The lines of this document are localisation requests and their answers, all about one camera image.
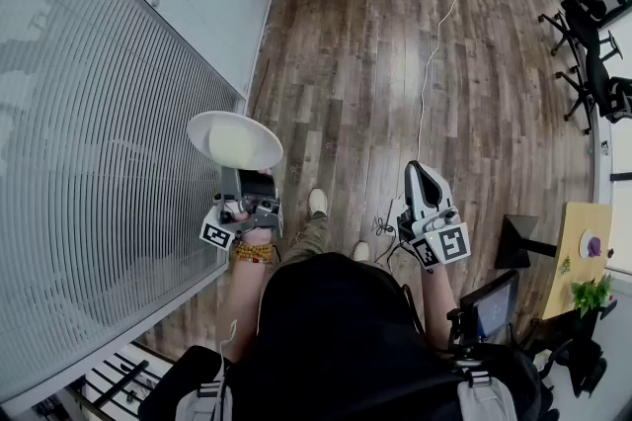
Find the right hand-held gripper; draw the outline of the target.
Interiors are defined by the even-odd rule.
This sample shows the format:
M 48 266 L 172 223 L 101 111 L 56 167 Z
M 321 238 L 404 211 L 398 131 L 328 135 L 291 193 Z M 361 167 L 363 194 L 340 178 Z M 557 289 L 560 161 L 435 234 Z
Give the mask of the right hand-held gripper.
M 403 248 L 424 269 L 446 265 L 471 254 L 468 229 L 456 207 L 445 179 L 429 165 L 410 161 L 404 173 L 409 210 L 398 218 Z M 425 212 L 435 212 L 425 217 Z

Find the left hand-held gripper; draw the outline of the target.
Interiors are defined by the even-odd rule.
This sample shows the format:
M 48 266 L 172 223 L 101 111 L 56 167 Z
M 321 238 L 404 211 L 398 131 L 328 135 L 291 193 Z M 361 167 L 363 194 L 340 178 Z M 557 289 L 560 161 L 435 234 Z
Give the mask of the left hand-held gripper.
M 272 175 L 221 166 L 220 193 L 213 197 L 213 206 L 202 221 L 202 241 L 229 251 L 258 228 L 268 229 L 276 240 L 282 238 L 282 207 Z

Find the pale white food piece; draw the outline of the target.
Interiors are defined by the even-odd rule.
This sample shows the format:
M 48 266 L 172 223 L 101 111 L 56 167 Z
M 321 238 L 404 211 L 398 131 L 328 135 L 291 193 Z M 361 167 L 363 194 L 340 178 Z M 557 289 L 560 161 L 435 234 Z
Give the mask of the pale white food piece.
M 244 126 L 213 126 L 207 146 L 210 157 L 220 165 L 241 169 L 263 166 L 259 136 Z

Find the white round plate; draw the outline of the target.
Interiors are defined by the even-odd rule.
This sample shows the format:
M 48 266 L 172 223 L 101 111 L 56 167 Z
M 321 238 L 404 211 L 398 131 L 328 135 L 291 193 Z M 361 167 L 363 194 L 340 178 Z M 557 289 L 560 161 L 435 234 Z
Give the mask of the white round plate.
M 270 129 L 248 117 L 224 111 L 211 111 L 198 114 L 193 117 L 187 125 L 189 140 L 203 156 L 213 160 L 208 152 L 207 137 L 210 129 L 215 125 L 244 126 L 259 136 L 263 166 L 257 169 L 242 170 L 265 170 L 273 168 L 280 163 L 283 156 L 282 145 Z

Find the person's right forearm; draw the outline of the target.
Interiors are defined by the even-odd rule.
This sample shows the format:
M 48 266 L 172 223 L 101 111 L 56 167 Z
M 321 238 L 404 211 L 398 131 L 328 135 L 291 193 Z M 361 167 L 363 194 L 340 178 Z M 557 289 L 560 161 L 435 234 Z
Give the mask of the person's right forearm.
M 456 308 L 456 302 L 444 265 L 436 265 L 431 273 L 423 270 L 422 294 L 427 339 L 436 348 L 447 350 L 451 329 L 447 314 Z

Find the person's left shoe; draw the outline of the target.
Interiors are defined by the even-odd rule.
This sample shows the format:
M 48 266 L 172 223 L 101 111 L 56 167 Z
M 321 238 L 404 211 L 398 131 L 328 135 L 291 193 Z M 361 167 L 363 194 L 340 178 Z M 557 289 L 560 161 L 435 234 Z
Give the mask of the person's left shoe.
M 328 201 L 326 194 L 318 188 L 312 189 L 308 197 L 308 210 L 311 216 L 317 213 L 327 214 Z

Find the person's olive trousers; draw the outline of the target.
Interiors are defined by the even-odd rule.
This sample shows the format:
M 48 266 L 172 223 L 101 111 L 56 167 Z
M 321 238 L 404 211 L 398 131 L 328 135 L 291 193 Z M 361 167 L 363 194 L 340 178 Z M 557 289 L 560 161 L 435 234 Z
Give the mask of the person's olive trousers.
M 279 265 L 289 266 L 325 254 L 328 251 L 329 239 L 329 218 L 318 210 L 309 217 L 294 243 L 281 255 Z

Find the black chest monitor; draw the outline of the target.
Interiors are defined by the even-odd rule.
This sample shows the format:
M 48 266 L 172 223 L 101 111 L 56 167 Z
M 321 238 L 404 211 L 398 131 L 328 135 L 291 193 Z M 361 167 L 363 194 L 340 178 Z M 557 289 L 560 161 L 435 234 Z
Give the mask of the black chest monitor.
M 518 271 L 508 270 L 460 299 L 463 345 L 485 342 L 512 322 L 518 283 Z

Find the light wooden side table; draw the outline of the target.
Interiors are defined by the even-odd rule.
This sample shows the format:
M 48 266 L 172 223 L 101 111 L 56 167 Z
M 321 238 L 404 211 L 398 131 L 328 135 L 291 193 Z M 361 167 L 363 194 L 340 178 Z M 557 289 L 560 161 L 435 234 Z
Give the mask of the light wooden side table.
M 557 317 L 574 308 L 572 283 L 599 281 L 603 277 L 607 263 L 611 223 L 612 206 L 610 205 L 574 202 L 564 204 L 553 274 L 539 310 L 540 319 Z M 600 257 L 582 258 L 580 256 L 580 241 L 586 229 L 592 230 L 601 239 Z M 572 261 L 572 268 L 568 274 L 560 277 L 558 268 L 567 256 Z

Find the small white dish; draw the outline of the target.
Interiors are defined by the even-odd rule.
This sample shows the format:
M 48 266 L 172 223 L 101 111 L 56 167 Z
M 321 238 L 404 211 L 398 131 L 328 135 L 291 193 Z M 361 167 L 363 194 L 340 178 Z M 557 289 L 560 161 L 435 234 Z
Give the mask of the small white dish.
M 582 238 L 581 238 L 581 241 L 580 241 L 580 246 L 579 246 L 579 254 L 580 254 L 580 256 L 582 258 L 595 258 L 595 257 L 590 257 L 589 253 L 588 253 L 588 250 L 587 250 L 588 242 L 594 236 L 598 237 L 592 230 L 586 229 L 584 231 L 584 233 L 582 235 Z

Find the green leafy plant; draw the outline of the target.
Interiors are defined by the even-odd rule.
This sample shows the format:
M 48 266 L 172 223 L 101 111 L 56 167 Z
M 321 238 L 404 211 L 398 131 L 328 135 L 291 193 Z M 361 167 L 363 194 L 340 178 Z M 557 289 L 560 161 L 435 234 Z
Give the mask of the green leafy plant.
M 572 283 L 571 293 L 574 309 L 584 317 L 589 311 L 598 309 L 611 299 L 613 277 L 604 275 L 599 281 Z

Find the black office chair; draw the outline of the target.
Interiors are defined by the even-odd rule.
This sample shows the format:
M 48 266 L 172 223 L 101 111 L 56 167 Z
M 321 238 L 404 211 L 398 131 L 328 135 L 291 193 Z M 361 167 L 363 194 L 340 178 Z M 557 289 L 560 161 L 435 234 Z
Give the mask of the black office chair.
M 591 308 L 581 316 L 578 309 L 550 319 L 532 319 L 528 331 L 520 341 L 514 337 L 510 324 L 511 343 L 531 358 L 541 379 L 545 379 L 557 364 L 568 369 L 574 395 L 583 392 L 592 395 L 607 369 L 603 350 L 593 339 L 599 320 L 603 320 L 616 307 Z
M 595 48 L 586 52 L 584 70 L 584 75 L 578 73 L 578 81 L 565 72 L 555 73 L 556 79 L 563 78 L 577 93 L 577 100 L 564 115 L 564 121 L 567 122 L 579 106 L 584 107 L 587 116 L 584 135 L 592 132 L 594 107 L 598 107 L 599 115 L 612 124 L 632 120 L 632 79 L 610 76 Z
M 582 46 L 586 51 L 595 48 L 600 52 L 609 39 L 601 39 L 599 31 L 631 10 L 632 0 L 563 0 L 561 7 L 553 18 L 544 14 L 537 18 L 539 23 L 547 21 L 562 34 L 550 50 L 552 56 L 565 42 L 572 49 Z

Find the black pedestal base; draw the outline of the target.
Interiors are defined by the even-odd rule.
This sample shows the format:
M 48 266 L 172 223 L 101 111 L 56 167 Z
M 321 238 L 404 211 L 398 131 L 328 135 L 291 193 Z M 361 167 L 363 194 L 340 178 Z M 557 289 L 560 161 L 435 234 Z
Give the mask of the black pedestal base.
M 497 270 L 529 268 L 530 253 L 551 258 L 556 256 L 556 245 L 531 238 L 537 223 L 536 216 L 519 214 L 506 214 L 504 216 L 495 261 Z

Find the black monitor mount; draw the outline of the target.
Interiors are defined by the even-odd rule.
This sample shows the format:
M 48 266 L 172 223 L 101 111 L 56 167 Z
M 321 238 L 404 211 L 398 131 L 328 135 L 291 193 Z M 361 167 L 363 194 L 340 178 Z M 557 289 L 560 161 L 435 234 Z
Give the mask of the black monitor mount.
M 467 312 L 455 308 L 446 318 L 451 323 L 447 354 L 456 367 L 480 369 L 491 361 L 490 351 L 478 339 L 477 326 Z

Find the black metal frame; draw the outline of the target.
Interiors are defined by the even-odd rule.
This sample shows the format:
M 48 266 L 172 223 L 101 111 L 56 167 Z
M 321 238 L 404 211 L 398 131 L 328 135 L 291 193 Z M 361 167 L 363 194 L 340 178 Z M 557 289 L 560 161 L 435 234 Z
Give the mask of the black metal frame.
M 117 352 L 31 408 L 36 421 L 139 421 L 155 377 L 146 360 Z

